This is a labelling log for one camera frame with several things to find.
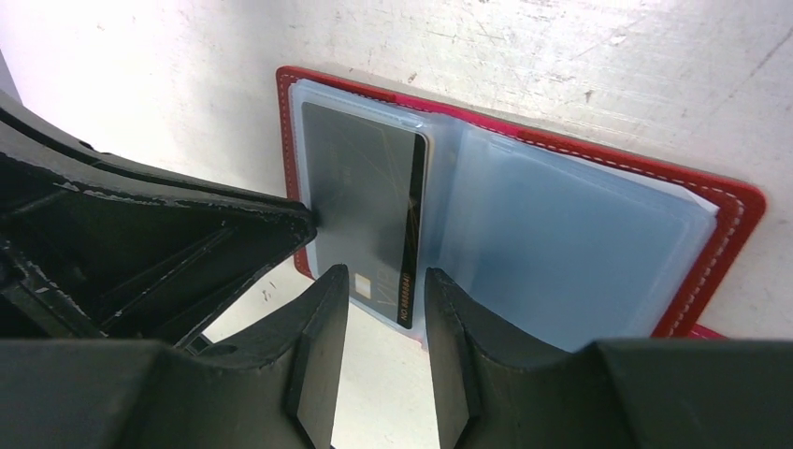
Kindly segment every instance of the stitching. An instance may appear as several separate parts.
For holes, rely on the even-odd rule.
[[[280,85],[281,85],[280,86],[280,89],[281,89],[281,125],[283,125],[283,126],[286,126],[286,117],[285,117],[285,110],[284,110],[284,104],[283,104],[284,103],[283,98],[286,96],[285,95],[285,86],[284,86],[284,81],[286,79],[299,80],[299,78],[294,76],[294,75],[287,75],[287,74],[284,74],[284,75],[281,76],[281,79],[280,79]],[[386,102],[383,102],[383,101],[381,101],[381,100],[379,100],[377,98],[371,98],[371,97],[363,95],[363,94],[357,94],[357,95],[363,96],[363,97],[368,98],[370,100],[379,101],[381,103],[386,103]],[[409,108],[409,109],[421,110],[423,112],[434,113],[433,111],[428,110],[428,109],[422,109],[422,108],[409,106],[409,105],[402,105],[402,104],[399,104],[399,103],[397,103],[397,104],[399,106],[401,106],[402,108]],[[694,304],[694,301],[697,299],[697,295],[701,291],[702,286],[704,286],[704,284],[708,281],[708,277],[713,272],[714,266],[716,265],[716,263],[718,262],[719,258],[724,253],[725,249],[727,248],[727,245],[729,244],[729,241],[731,240],[733,234],[735,234],[735,230],[741,224],[742,219],[743,219],[743,214],[746,211],[746,205],[743,203],[743,201],[741,201],[733,193],[727,192],[725,190],[722,190],[722,189],[719,189],[719,188],[716,188],[716,187],[710,187],[710,186],[707,186],[707,185],[700,185],[700,184],[696,184],[696,183],[691,182],[691,181],[684,181],[684,180],[677,180],[677,179],[674,179],[674,178],[668,178],[668,177],[659,175],[657,173],[654,173],[652,171],[643,170],[641,168],[634,167],[634,166],[629,166],[629,165],[626,165],[626,164],[620,164],[620,163],[617,163],[617,162],[614,162],[614,161],[610,161],[608,159],[603,159],[601,157],[591,156],[589,154],[582,154],[580,152],[576,152],[576,151],[573,151],[573,150],[570,150],[570,149],[567,149],[567,148],[563,148],[563,147],[559,147],[559,146],[556,146],[556,145],[545,144],[545,143],[534,141],[534,140],[520,138],[518,136],[510,136],[510,135],[508,135],[508,134],[506,134],[506,133],[504,133],[502,131],[499,131],[497,129],[491,128],[489,126],[479,125],[479,124],[475,124],[475,123],[471,123],[471,124],[473,124],[474,126],[480,127],[482,129],[486,129],[488,131],[494,132],[496,134],[502,135],[502,136],[504,136],[506,138],[512,138],[512,139],[515,139],[515,140],[519,140],[519,141],[522,141],[522,142],[527,143],[529,145],[535,145],[537,147],[544,148],[545,150],[549,150],[549,151],[552,151],[552,152],[562,152],[564,154],[570,154],[570,155],[573,155],[573,156],[576,156],[576,157],[583,157],[584,159],[593,160],[593,161],[599,162],[601,164],[605,164],[605,165],[609,165],[609,166],[613,166],[613,167],[623,168],[624,170],[634,171],[634,172],[637,172],[637,173],[641,173],[644,176],[649,176],[651,178],[656,178],[656,179],[659,179],[659,180],[662,180],[662,181],[667,181],[667,182],[671,181],[671,182],[675,182],[675,183],[683,185],[683,186],[695,187],[695,188],[702,189],[702,190],[710,190],[712,192],[716,192],[716,193],[721,194],[721,195],[729,196],[730,198],[732,198],[735,201],[735,204],[738,207],[738,212],[736,213],[735,218],[732,220],[732,224],[730,225],[730,228],[728,229],[727,234],[724,236],[724,239],[722,239],[722,241],[719,244],[718,248],[716,248],[716,251],[714,253],[714,257],[711,259],[711,261],[708,264],[708,266],[702,271],[702,275],[699,277],[699,281],[697,282],[697,286],[688,295],[688,299],[685,301],[685,304],[683,305],[683,309],[681,310],[680,313],[678,313],[677,318],[675,319],[674,323],[671,325],[669,334],[667,335],[668,337],[671,337],[674,334],[674,331],[683,322],[683,319],[685,318],[686,314],[691,310],[691,306]],[[287,148],[288,151],[290,152],[291,149],[289,149],[289,143],[285,142],[284,145],[285,145],[285,148]],[[291,181],[292,181],[291,179],[289,179],[287,181],[287,188],[290,185]]]

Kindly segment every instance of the white table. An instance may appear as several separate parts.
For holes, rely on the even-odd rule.
[[[0,0],[28,108],[198,178],[284,194],[292,64],[753,182],[769,211],[700,320],[732,337],[793,337],[791,36],[789,0]],[[207,333],[308,284],[286,263]],[[339,449],[438,444],[426,354],[355,308],[336,423]]]

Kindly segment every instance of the black object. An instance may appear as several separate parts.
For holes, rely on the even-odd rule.
[[[348,274],[188,356],[133,340],[0,342],[4,448],[330,447]]]
[[[316,235],[298,202],[95,152],[2,93],[0,122],[7,336],[184,347]]]
[[[793,344],[536,340],[426,275],[441,449],[791,447]]]

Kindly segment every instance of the card holder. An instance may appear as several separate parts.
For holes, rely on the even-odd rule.
[[[396,326],[417,340],[427,267],[564,349],[593,338],[684,337],[765,210],[759,190],[740,181],[299,67],[282,67],[277,81],[291,198],[306,201],[309,188],[298,149],[305,130],[290,101],[298,84],[315,81],[331,103],[391,114],[391,123],[437,138],[415,319],[411,329]],[[315,277],[308,253],[296,267]]]

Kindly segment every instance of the red wallet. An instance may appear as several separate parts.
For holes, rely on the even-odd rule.
[[[278,69],[276,81],[281,109],[286,193],[291,199],[299,200],[300,192],[290,122],[289,87],[303,79],[404,108],[446,114],[503,136],[544,148],[549,152],[564,153],[606,167],[675,182],[714,203],[719,208],[716,215],[716,229],[685,277],[666,313],[658,322],[653,333],[654,337],[686,337],[691,333],[693,337],[701,338],[692,332],[695,323],[766,209],[764,195],[756,187],[742,181],[506,122],[472,110],[384,90],[306,68],[285,66]],[[305,250],[296,254],[295,265],[301,273],[310,277]]]

